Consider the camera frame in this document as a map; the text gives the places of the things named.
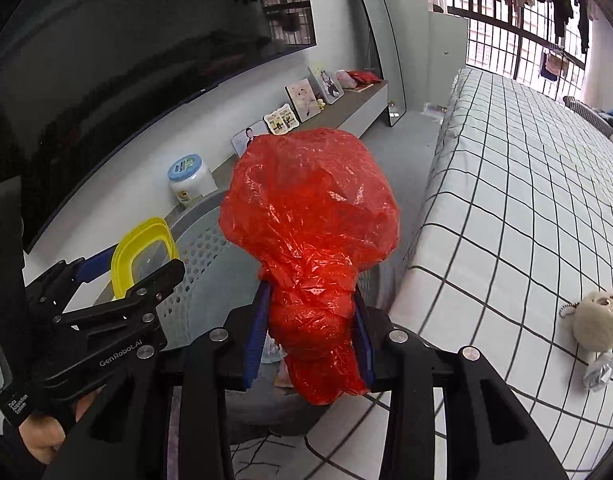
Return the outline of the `person left hand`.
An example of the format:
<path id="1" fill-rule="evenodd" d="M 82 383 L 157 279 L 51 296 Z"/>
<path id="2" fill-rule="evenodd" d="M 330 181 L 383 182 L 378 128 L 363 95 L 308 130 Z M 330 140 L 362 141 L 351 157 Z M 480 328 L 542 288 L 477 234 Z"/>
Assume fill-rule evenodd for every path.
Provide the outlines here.
<path id="1" fill-rule="evenodd" d="M 64 428 L 50 416 L 31 415 L 18 430 L 26 449 L 44 465 L 52 461 L 66 440 Z"/>

